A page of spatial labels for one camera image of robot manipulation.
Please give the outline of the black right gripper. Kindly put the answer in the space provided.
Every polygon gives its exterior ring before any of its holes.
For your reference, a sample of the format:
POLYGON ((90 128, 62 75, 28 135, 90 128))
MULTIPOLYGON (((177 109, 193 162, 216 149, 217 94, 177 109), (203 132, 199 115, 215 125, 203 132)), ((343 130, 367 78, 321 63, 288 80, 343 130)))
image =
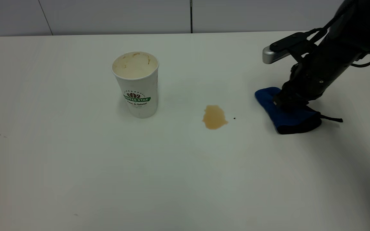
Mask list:
POLYGON ((352 62, 353 48, 350 45, 324 38, 292 72, 289 81, 282 86, 285 91, 273 96, 273 104, 291 111, 304 109, 309 101, 322 96, 352 62))

